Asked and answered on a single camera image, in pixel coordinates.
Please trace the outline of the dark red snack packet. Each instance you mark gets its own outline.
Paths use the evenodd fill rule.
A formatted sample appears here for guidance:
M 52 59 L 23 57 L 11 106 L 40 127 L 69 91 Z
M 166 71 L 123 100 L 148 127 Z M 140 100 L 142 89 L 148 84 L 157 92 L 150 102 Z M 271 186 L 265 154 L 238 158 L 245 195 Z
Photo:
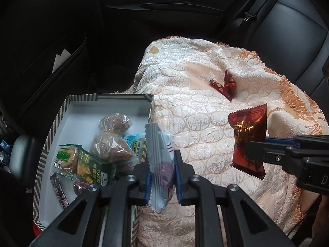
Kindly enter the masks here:
M 234 154 L 231 167 L 254 176 L 260 180 L 265 177 L 263 163 L 247 158 L 245 148 L 251 141 L 264 142 L 266 136 L 267 105 L 242 109 L 228 115 L 228 122 L 234 130 Z

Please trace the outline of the red gold candy wrapper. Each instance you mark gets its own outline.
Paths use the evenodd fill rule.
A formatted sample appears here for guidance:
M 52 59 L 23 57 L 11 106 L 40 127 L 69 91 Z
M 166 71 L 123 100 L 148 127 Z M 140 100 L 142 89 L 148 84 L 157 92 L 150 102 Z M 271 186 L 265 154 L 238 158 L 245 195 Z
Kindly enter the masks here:
M 236 81 L 232 75 L 226 70 L 224 74 L 224 83 L 221 84 L 217 80 L 209 80 L 210 85 L 221 93 L 228 101 L 232 101 L 236 92 Z

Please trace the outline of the clear wrapped red date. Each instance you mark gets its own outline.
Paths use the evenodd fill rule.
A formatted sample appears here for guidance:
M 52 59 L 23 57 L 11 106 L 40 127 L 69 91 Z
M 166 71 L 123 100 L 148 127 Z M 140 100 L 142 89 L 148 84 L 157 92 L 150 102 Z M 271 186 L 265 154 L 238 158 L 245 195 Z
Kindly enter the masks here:
M 74 193 L 78 196 L 80 195 L 82 192 L 84 192 L 90 185 L 86 182 L 82 182 L 82 181 L 74 181 L 73 182 L 73 190 Z

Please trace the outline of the dark brown snack bar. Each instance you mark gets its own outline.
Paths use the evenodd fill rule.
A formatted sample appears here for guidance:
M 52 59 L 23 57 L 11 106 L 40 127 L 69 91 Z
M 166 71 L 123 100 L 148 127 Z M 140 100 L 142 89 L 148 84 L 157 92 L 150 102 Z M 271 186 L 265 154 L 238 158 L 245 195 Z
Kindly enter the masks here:
M 57 199 L 58 199 L 58 201 L 61 205 L 61 208 L 63 210 L 65 210 L 66 208 L 68 208 L 69 202 L 68 202 L 67 197 L 64 193 L 64 189 L 61 186 L 58 175 L 56 173 L 53 173 L 50 176 L 50 181 L 51 181 L 51 185 L 54 189 L 55 195 L 56 195 L 56 197 L 57 197 Z

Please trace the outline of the dark green cracker packet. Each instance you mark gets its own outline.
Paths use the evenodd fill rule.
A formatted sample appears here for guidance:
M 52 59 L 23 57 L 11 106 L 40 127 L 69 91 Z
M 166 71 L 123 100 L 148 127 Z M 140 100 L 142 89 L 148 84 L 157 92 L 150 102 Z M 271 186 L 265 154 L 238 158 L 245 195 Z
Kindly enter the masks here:
M 77 175 L 87 183 L 101 186 L 111 185 L 115 180 L 117 166 L 78 147 Z

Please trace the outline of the green white biscuit packet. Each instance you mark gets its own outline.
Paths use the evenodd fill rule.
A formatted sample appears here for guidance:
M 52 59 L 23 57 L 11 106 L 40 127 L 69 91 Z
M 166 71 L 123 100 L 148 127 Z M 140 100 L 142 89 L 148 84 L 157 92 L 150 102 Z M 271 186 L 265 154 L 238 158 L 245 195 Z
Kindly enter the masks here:
M 53 162 L 54 172 L 67 177 L 70 180 L 74 179 L 77 172 L 77 163 L 79 156 L 79 145 L 62 144 L 56 154 Z

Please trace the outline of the clear bag brown nuts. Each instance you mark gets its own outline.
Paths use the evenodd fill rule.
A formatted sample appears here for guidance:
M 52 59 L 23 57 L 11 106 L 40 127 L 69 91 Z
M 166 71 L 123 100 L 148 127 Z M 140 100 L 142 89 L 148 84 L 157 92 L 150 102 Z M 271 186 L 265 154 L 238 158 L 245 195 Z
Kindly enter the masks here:
M 121 136 L 109 131 L 104 131 L 94 137 L 91 152 L 111 163 L 127 162 L 135 158 L 134 152 L 126 141 Z

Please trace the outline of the striped white cardboard box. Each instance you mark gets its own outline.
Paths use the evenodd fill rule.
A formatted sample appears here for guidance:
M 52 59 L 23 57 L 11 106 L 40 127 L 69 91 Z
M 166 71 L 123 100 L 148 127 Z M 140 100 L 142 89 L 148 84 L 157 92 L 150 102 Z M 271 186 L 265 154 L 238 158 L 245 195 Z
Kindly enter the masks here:
M 152 120 L 153 102 L 149 94 L 88 94 L 65 99 L 46 138 L 35 179 L 34 222 L 42 232 L 64 211 L 50 181 L 60 145 L 79 144 L 90 150 L 93 138 L 99 132 L 99 121 L 113 113 L 124 114 L 132 121 L 129 133 L 140 133 Z M 61 177 L 60 181 L 70 205 L 78 197 L 73 183 L 66 177 Z M 132 206 L 131 246 L 137 244 L 140 207 Z

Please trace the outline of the light blue snack packet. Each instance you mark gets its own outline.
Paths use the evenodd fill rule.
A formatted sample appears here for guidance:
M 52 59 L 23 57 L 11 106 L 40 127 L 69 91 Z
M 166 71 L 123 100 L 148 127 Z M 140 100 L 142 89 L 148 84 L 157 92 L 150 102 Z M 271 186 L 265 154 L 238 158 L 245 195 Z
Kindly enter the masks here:
M 129 145 L 136 157 L 139 159 L 139 162 L 141 162 L 142 155 L 144 152 L 145 134 L 125 134 L 123 135 L 123 139 L 125 140 L 127 145 Z

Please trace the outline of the peach fringed blanket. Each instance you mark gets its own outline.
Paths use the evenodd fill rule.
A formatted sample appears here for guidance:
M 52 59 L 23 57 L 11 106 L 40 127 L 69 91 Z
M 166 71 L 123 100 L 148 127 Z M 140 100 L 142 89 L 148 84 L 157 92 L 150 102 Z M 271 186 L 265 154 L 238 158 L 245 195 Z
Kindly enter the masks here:
M 236 81 L 228 101 L 209 80 Z M 212 183 L 240 186 L 283 230 L 305 218 L 317 194 L 298 188 L 280 166 L 265 165 L 263 180 L 231 167 L 230 113 L 266 104 L 270 137 L 328 133 L 324 113 L 305 92 L 266 67 L 254 51 L 202 39 L 167 37 L 146 47 L 130 93 L 154 96 L 153 121 L 171 132 L 182 159 Z

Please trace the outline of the black rear car seat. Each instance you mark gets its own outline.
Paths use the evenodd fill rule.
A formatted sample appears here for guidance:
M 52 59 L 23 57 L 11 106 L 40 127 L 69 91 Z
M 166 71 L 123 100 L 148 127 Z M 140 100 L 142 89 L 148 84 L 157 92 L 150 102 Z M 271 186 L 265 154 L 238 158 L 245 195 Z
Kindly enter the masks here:
M 328 26 L 310 0 L 267 0 L 253 20 L 243 8 L 232 27 L 237 44 L 256 51 L 263 62 L 328 107 Z

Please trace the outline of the black car seat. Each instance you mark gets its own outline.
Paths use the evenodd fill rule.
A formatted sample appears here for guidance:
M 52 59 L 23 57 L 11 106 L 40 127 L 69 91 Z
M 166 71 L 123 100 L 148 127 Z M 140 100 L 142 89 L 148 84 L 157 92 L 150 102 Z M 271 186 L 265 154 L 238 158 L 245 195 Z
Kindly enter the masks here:
M 1 0 L 1 132 L 32 123 L 28 105 L 51 75 L 55 54 L 77 42 L 68 21 L 85 0 Z
M 232 27 L 237 44 L 256 51 L 263 62 L 328 107 L 328 26 L 310 0 L 267 0 L 253 20 L 243 8 Z

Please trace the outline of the black seat belt buckle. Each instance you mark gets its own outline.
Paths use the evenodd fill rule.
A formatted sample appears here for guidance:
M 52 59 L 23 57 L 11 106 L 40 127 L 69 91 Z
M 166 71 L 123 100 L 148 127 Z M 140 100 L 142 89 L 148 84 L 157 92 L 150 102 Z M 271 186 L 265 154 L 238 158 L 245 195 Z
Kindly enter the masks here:
M 253 20 L 256 18 L 258 12 L 266 3 L 267 0 L 256 0 L 256 2 L 252 5 L 249 11 L 245 12 L 245 16 L 243 22 L 248 22 L 249 20 Z

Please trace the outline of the white papers in seat pocket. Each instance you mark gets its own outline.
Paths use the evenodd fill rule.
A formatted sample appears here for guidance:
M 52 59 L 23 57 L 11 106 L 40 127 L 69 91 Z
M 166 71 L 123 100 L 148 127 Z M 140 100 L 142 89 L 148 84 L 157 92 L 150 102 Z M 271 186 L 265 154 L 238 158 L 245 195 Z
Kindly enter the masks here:
M 70 56 L 71 54 L 66 49 L 63 49 L 60 55 L 56 55 L 52 73 L 54 73 Z

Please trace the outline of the black car door panel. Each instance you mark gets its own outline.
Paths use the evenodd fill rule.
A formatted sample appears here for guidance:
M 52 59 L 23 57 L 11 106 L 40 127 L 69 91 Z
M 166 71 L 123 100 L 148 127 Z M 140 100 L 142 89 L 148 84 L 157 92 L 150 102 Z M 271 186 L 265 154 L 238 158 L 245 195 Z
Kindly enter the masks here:
M 155 36 L 182 35 L 222 39 L 232 18 L 248 0 L 85 0 L 90 7 L 110 7 L 136 14 L 142 22 L 158 21 Z

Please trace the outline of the black front car seat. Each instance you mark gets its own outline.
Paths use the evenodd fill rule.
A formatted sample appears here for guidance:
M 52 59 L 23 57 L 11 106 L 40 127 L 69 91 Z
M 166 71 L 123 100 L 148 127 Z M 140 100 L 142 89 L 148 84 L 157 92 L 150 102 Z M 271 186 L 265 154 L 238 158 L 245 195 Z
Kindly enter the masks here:
M 77 42 L 68 21 L 85 0 L 1 0 L 1 132 L 32 123 L 28 105 L 51 75 L 55 54 Z

